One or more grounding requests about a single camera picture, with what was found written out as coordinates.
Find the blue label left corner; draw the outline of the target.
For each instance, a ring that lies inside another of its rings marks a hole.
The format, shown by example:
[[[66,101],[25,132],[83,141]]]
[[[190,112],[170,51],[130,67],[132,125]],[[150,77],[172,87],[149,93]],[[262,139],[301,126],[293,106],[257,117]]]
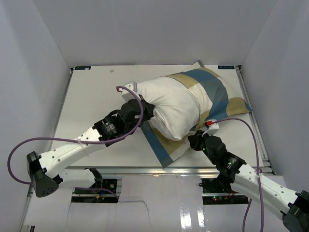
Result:
[[[91,66],[75,66],[74,70],[90,70]]]

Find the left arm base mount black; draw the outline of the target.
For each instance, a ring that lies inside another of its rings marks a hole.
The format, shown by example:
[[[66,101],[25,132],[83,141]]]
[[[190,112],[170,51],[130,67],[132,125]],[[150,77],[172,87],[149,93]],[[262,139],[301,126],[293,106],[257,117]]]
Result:
[[[118,202],[117,179],[103,179],[95,169],[88,169],[95,179],[95,183],[89,188],[75,188],[74,194],[81,195],[85,203],[107,203]]]

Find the white pillow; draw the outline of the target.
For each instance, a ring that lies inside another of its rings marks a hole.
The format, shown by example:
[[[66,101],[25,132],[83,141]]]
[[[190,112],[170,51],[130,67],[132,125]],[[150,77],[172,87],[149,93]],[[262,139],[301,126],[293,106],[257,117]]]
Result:
[[[208,116],[212,101],[202,84],[181,76],[162,76],[138,83],[138,93],[154,105],[152,125],[166,138],[179,141]]]

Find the blue label right corner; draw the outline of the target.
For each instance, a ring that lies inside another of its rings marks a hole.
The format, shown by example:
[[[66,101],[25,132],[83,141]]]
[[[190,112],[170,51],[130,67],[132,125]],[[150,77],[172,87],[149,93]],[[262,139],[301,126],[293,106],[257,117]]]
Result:
[[[235,67],[233,65],[218,65],[218,69],[220,69],[220,70],[234,70]]]

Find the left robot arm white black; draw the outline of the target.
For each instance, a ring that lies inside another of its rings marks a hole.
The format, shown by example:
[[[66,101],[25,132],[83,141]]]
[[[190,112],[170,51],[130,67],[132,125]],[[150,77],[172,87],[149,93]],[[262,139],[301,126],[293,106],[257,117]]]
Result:
[[[74,143],[67,143],[51,151],[27,155],[27,170],[36,197],[51,195],[59,188],[82,188],[92,193],[101,190],[102,176],[95,168],[68,169],[68,166],[131,135],[144,121],[154,116],[154,105],[144,99],[130,99],[96,122]]]

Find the blue label corner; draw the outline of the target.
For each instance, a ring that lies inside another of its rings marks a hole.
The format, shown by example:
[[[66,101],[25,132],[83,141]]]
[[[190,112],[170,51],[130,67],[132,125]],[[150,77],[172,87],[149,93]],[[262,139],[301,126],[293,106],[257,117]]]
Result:
[[[218,65],[218,69],[220,69],[220,70],[234,70],[235,67],[233,65]]]
[[[90,70],[91,66],[75,66],[74,70]]]

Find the blue beige white checked pillowcase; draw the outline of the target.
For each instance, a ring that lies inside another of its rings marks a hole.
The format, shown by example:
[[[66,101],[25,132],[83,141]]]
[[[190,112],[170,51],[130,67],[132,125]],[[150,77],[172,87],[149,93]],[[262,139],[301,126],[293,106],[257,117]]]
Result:
[[[143,81],[137,88],[154,106],[154,116],[141,129],[164,168],[187,151],[188,136],[206,121],[252,111],[225,79],[203,66]]]

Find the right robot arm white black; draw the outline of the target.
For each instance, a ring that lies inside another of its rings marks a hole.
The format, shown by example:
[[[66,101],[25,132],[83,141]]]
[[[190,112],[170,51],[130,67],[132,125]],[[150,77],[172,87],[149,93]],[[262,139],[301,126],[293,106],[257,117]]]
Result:
[[[194,151],[202,151],[219,172],[218,188],[225,193],[234,191],[281,219],[290,232],[309,230],[309,193],[288,189],[264,176],[232,154],[217,136],[199,130],[188,138]]]

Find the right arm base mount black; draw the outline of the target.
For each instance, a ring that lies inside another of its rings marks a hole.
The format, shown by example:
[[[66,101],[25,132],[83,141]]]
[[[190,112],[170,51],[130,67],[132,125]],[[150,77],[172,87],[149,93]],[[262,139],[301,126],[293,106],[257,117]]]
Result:
[[[220,185],[218,178],[202,178],[199,186],[202,188],[204,205],[247,204],[248,198]]]

